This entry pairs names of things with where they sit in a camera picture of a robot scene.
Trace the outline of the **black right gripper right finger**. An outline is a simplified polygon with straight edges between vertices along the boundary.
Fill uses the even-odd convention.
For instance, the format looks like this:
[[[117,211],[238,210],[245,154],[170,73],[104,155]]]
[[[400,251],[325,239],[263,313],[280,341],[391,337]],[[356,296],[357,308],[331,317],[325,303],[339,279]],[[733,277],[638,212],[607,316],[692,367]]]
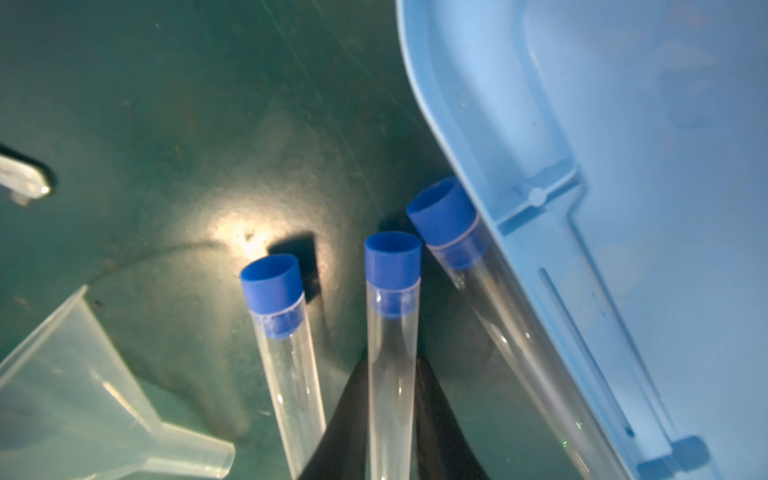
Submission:
[[[429,362],[416,361],[415,425],[420,479],[488,479]]]

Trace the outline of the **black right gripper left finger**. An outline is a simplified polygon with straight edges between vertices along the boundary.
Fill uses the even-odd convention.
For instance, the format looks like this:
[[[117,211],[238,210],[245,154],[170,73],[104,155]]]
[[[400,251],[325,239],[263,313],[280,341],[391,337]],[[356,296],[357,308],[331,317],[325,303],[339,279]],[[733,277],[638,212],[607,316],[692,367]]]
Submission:
[[[357,363],[314,454],[299,479],[365,479],[368,453],[368,361]]]

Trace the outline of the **test tube blue cap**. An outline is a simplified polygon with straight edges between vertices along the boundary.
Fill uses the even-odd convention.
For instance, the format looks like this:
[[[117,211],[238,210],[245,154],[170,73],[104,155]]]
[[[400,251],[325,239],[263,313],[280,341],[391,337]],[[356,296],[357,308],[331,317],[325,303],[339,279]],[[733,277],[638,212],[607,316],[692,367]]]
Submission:
[[[372,479],[411,474],[422,243],[388,231],[364,242]]]
[[[427,187],[406,213],[582,477],[630,478],[460,181]]]
[[[273,254],[240,273],[290,476],[299,478],[326,429],[298,258]]]

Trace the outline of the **light blue plastic lid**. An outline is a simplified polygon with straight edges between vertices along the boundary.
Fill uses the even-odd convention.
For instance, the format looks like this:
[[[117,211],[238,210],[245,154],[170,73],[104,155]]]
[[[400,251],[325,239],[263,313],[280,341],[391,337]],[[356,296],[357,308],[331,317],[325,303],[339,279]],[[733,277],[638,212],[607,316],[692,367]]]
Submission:
[[[765,478],[766,3],[396,13],[452,177],[630,478]]]

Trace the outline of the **white pestle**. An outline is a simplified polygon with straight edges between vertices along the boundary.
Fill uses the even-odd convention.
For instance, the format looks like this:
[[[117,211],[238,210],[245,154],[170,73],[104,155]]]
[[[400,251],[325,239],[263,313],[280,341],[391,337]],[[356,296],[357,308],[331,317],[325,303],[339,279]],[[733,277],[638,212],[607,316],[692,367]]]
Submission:
[[[44,170],[30,162],[6,154],[1,155],[1,186],[20,206],[40,200],[52,193],[52,183]]]

